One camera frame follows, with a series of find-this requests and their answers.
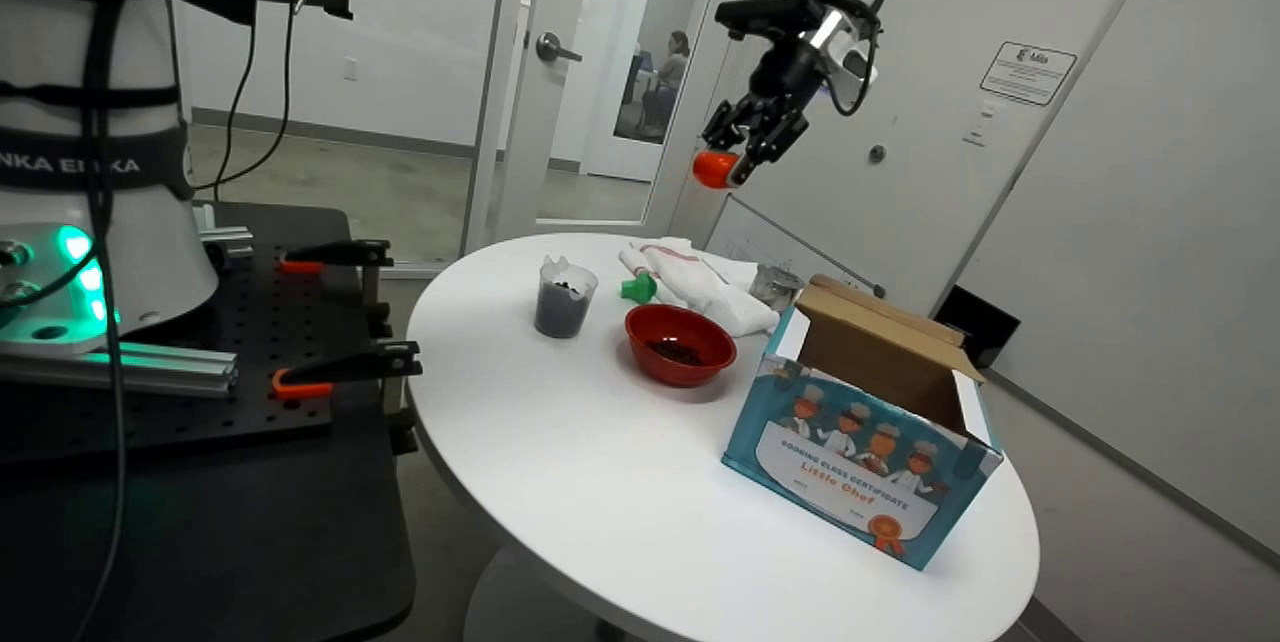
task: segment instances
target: plastic measuring cup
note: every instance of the plastic measuring cup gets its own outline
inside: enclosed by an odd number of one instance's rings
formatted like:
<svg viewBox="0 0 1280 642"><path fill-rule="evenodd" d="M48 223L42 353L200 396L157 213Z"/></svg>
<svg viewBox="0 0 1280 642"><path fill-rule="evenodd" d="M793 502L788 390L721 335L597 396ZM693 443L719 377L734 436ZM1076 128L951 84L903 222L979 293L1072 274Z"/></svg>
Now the plastic measuring cup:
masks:
<svg viewBox="0 0 1280 642"><path fill-rule="evenodd" d="M568 260L543 258L539 270L538 311L534 315L534 327L549 338L576 336L582 329L586 309L591 306L591 295L599 279L589 269L568 263Z"/></svg>

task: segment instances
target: cardboard box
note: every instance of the cardboard box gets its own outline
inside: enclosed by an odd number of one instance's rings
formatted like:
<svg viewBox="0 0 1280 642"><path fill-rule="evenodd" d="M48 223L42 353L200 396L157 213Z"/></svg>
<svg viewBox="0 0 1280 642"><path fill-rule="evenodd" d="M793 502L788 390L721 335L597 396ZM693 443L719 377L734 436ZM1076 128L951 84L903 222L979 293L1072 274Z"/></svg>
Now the cardboard box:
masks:
<svg viewBox="0 0 1280 642"><path fill-rule="evenodd" d="M814 278L769 340L724 464L924 569L1004 460L961 341Z"/></svg>

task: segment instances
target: box flap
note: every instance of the box flap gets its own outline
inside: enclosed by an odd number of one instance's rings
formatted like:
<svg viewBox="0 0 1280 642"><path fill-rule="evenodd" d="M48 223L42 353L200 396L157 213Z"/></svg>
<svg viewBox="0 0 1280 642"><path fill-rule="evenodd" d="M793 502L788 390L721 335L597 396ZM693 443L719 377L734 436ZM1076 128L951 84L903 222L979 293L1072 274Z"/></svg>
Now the box flap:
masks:
<svg viewBox="0 0 1280 642"><path fill-rule="evenodd" d="M947 368L959 370L968 377L983 382L982 373L974 370L968 356L960 349L964 335L956 333L955 329L897 309L873 295L865 295L863 292L845 286L836 279L822 276L822 274L814 276L809 286L801 292L796 307L810 317L822 315L822 317L864 329L882 340L892 341L916 356L932 359L937 364L945 364Z"/></svg>

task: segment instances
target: green object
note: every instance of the green object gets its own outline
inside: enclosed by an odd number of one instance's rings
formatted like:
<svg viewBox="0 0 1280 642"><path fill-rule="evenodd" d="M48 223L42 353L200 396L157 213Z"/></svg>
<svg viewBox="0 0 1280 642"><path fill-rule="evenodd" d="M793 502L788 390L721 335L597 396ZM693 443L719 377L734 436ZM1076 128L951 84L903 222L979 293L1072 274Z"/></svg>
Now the green object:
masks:
<svg viewBox="0 0 1280 642"><path fill-rule="evenodd" d="M649 272L636 274L631 281L622 283L622 299L636 301L645 304L658 294L658 283L653 281Z"/></svg>

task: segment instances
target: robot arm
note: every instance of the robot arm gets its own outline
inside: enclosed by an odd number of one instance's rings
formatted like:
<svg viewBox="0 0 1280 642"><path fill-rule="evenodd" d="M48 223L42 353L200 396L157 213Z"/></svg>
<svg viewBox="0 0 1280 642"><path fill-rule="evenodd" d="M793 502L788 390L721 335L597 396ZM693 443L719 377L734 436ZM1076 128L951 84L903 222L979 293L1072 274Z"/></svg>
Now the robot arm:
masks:
<svg viewBox="0 0 1280 642"><path fill-rule="evenodd" d="M776 162L805 130L804 109L823 86L837 113L858 113L876 78L879 9L884 0L739 0L716 20L732 40L755 35L773 46L751 73L739 104L719 104L703 132L708 150L694 160L704 185L740 187ZM733 147L745 142L741 153Z"/></svg>

